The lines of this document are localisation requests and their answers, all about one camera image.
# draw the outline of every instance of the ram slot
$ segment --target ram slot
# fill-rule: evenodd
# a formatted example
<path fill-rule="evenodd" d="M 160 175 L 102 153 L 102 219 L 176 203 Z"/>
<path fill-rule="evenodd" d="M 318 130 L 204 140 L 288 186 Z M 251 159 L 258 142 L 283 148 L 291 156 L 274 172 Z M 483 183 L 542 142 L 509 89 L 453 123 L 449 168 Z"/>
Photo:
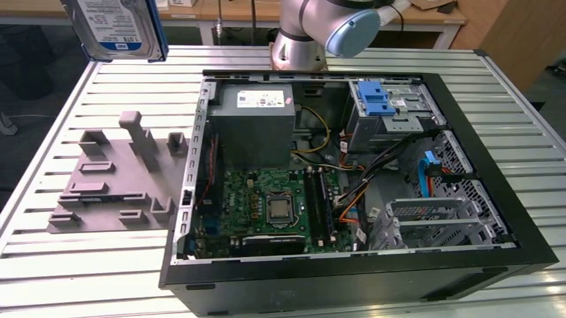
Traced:
<path fill-rule="evenodd" d="M 325 179 L 321 171 L 306 170 L 303 174 L 309 223 L 311 240 L 317 246 L 323 246 L 334 238 L 334 224 L 331 218 L 331 205 L 326 193 Z"/>

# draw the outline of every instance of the table leg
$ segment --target table leg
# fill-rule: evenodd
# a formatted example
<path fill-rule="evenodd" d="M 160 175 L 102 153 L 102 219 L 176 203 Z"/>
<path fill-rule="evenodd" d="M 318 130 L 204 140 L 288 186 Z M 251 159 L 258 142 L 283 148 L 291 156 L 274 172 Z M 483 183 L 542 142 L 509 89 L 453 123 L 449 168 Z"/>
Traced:
<path fill-rule="evenodd" d="M 453 45 L 453 41 L 457 37 L 458 30 L 461 29 L 459 25 L 445 25 L 445 29 L 434 43 L 434 49 L 437 50 L 447 50 L 450 45 Z"/>
<path fill-rule="evenodd" d="M 203 45 L 214 45 L 214 21 L 199 21 L 198 28 L 200 30 L 200 40 L 203 41 Z"/>

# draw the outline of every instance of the white sticker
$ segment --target white sticker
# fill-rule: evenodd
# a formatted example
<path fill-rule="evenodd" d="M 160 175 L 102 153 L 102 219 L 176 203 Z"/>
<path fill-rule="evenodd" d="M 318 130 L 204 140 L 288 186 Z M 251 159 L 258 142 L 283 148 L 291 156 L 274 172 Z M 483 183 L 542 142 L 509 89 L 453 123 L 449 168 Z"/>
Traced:
<path fill-rule="evenodd" d="M 171 18 L 179 18 L 179 19 L 194 19 L 196 18 L 195 15 L 171 15 Z"/>
<path fill-rule="evenodd" d="M 382 211 L 381 209 L 378 209 L 377 207 L 373 207 L 371 211 L 369 213 L 369 217 L 375 219 L 378 217 L 378 214 L 379 214 L 381 211 Z"/>
<path fill-rule="evenodd" d="M 102 202 L 103 199 L 98 198 L 98 197 L 83 197 L 79 198 L 80 202 Z"/>
<path fill-rule="evenodd" d="M 445 20 L 445 23 L 447 25 L 463 25 L 466 23 L 466 21 L 463 21 L 463 20 Z"/>
<path fill-rule="evenodd" d="M 283 91 L 240 91 L 238 108 L 284 107 Z"/>
<path fill-rule="evenodd" d="M 403 98 L 390 99 L 389 102 L 391 103 L 391 106 L 406 106 Z"/>
<path fill-rule="evenodd" d="M 365 244 L 367 236 L 359 227 L 358 227 L 358 230 L 355 231 L 355 236 L 361 239 L 362 243 Z"/>
<path fill-rule="evenodd" d="M 142 39 L 134 14 L 120 0 L 78 1 L 96 41 L 110 43 L 111 50 L 128 50 L 140 47 Z"/>
<path fill-rule="evenodd" d="M 339 151 L 342 151 L 343 153 L 347 153 L 347 142 L 345 141 L 339 142 Z"/>

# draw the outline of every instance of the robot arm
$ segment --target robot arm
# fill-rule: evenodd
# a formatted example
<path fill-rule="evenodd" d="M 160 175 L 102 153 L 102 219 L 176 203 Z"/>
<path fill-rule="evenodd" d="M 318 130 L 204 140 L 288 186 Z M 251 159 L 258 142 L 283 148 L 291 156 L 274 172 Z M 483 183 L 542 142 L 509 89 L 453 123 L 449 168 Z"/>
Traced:
<path fill-rule="evenodd" d="M 271 51 L 276 70 L 321 70 L 325 50 L 358 55 L 375 39 L 381 19 L 374 0 L 282 1 L 279 36 Z"/>

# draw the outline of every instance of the blue cable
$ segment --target blue cable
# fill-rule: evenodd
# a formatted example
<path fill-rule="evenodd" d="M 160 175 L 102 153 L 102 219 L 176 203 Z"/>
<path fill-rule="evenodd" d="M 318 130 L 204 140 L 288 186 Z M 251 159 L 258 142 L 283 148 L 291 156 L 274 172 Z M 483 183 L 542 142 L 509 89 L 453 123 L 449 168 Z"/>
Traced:
<path fill-rule="evenodd" d="M 418 162 L 418 185 L 421 186 L 421 192 L 423 197 L 430 197 L 429 184 L 426 183 L 426 169 L 430 164 L 441 164 L 439 160 L 434 157 L 431 151 L 425 151 L 425 158 Z"/>

